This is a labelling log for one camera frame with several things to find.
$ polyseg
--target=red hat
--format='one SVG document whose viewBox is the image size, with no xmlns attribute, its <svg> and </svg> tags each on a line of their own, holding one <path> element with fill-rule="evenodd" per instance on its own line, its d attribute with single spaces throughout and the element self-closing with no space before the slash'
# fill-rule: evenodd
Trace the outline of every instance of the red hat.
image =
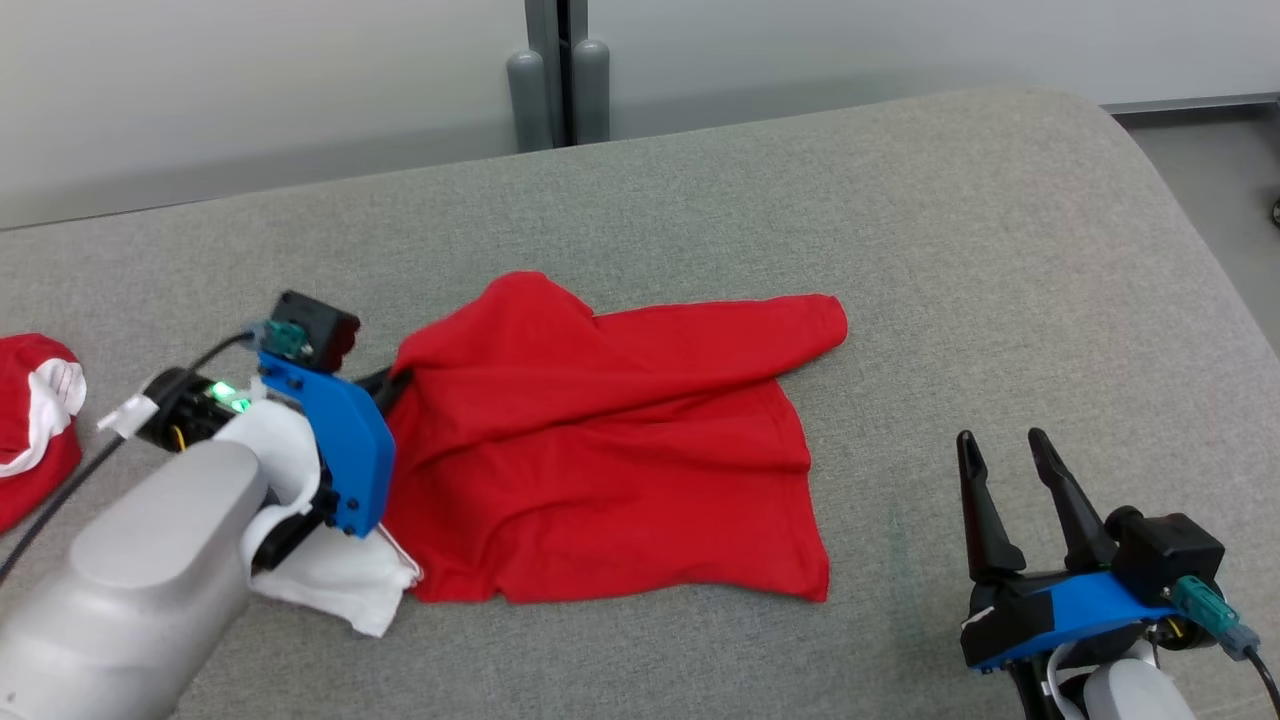
<svg viewBox="0 0 1280 720">
<path fill-rule="evenodd" d="M 84 392 L 84 372 L 63 343 L 37 333 L 0 338 L 0 532 L 79 464 L 76 414 Z"/>
</svg>

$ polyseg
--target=white tape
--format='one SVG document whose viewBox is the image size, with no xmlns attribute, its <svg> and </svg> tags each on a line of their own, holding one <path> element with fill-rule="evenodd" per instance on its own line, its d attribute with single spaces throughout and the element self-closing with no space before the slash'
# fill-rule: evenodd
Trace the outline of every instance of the white tape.
<svg viewBox="0 0 1280 720">
<path fill-rule="evenodd" d="M 142 425 L 146 425 L 157 410 L 160 406 L 140 392 L 99 420 L 97 432 L 111 429 L 115 434 L 129 439 L 138 434 Z"/>
<path fill-rule="evenodd" d="M 960 623 L 960 629 L 963 630 L 963 629 L 968 628 L 970 623 L 977 623 L 978 620 L 982 620 L 987 615 L 991 615 L 995 610 L 996 610 L 995 605 L 992 605 L 991 607 L 979 610 L 978 612 L 974 614 L 973 618 L 965 620 L 964 623 Z"/>
</svg>

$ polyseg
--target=black cable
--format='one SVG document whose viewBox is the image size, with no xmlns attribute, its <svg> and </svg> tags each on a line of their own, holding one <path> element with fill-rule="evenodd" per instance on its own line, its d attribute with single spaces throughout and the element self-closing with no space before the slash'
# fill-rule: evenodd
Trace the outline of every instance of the black cable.
<svg viewBox="0 0 1280 720">
<path fill-rule="evenodd" d="M 387 378 L 390 374 L 392 374 L 392 366 L 388 365 L 381 370 L 378 370 L 376 373 L 370 373 L 360 379 L 352 380 L 352 384 L 355 384 L 358 388 L 364 388 L 370 395 L 372 395 L 374 392 L 378 391 L 378 388 L 387 384 Z"/>
<path fill-rule="evenodd" d="M 1271 707 L 1275 708 L 1276 717 L 1280 717 L 1280 689 L 1276 688 L 1276 679 L 1271 676 L 1271 670 L 1267 669 L 1266 662 L 1262 662 L 1258 651 L 1252 646 L 1244 648 L 1244 656 L 1249 659 L 1249 662 L 1258 671 L 1258 676 L 1262 678 L 1262 684 L 1267 687 L 1267 694 L 1271 696 Z"/>
<path fill-rule="evenodd" d="M 197 370 L 200 370 L 201 368 L 204 368 L 210 360 L 216 357 L 228 347 L 244 340 L 252 340 L 252 337 L 253 337 L 252 333 L 236 333 L 230 337 L 223 338 L 218 345 L 211 347 L 209 352 L 205 352 L 200 357 L 196 357 L 196 360 L 187 366 L 187 370 L 184 373 L 180 373 L 178 377 L 173 379 L 173 382 L 165 386 L 164 389 L 159 391 L 155 395 L 155 397 L 151 398 L 152 402 L 155 402 L 156 405 L 164 405 L 169 400 L 170 395 L 180 392 L 183 386 L 187 384 L 187 380 L 191 378 L 191 375 Z M 90 475 L 92 475 L 93 471 L 97 470 L 97 468 L 106 461 L 108 457 L 110 457 L 116 450 L 120 448 L 122 445 L 124 445 L 124 439 L 125 438 L 123 438 L 122 436 L 115 436 L 114 438 L 111 438 L 110 442 L 108 442 L 102 447 L 102 450 L 97 451 L 97 455 L 91 457 L 88 462 L 81 465 L 74 473 L 72 473 L 69 478 L 67 478 L 67 482 L 64 482 L 63 486 L 59 488 L 58 495 L 55 495 L 54 498 L 49 502 L 49 505 L 45 506 L 45 509 L 36 518 L 36 521 L 32 523 L 29 528 L 27 528 L 27 532 L 23 533 L 22 539 L 19 539 L 18 544 L 14 546 L 13 552 L 10 552 L 8 557 L 5 557 L 4 565 L 0 565 L 0 585 L 3 585 L 4 582 L 9 579 L 9 574 L 13 573 L 14 566 L 18 565 L 19 560 L 22 560 L 22 555 L 27 552 L 27 550 L 31 547 L 31 543 L 36 542 L 36 536 L 38 536 L 40 532 L 45 529 L 45 525 L 47 525 L 49 521 L 54 519 L 54 515 L 56 515 L 58 511 L 61 510 L 63 505 L 65 505 L 67 501 L 70 500 L 72 495 L 74 495 L 76 491 L 79 489 L 82 484 L 84 484 L 84 480 L 87 480 Z"/>
</svg>

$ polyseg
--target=gray floor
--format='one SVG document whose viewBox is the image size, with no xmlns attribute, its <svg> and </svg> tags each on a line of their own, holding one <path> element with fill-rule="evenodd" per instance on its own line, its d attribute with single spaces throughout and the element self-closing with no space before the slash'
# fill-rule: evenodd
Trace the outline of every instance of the gray floor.
<svg viewBox="0 0 1280 720">
<path fill-rule="evenodd" d="M 1120 118 L 1280 354 L 1280 111 Z"/>
</svg>

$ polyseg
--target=red cloth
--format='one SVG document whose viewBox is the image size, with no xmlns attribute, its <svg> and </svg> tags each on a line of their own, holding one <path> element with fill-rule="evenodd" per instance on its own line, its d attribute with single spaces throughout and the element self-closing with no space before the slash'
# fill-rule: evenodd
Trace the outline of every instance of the red cloth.
<svg viewBox="0 0 1280 720">
<path fill-rule="evenodd" d="M 0 338 L 0 533 L 22 521 L 81 460 L 76 414 L 84 373 L 63 343 L 28 333 Z"/>
<path fill-rule="evenodd" d="M 840 345 L 835 297 L 611 315 L 539 273 L 412 334 L 383 523 L 424 601 L 681 583 L 827 598 L 809 450 L 773 378 Z"/>
</svg>

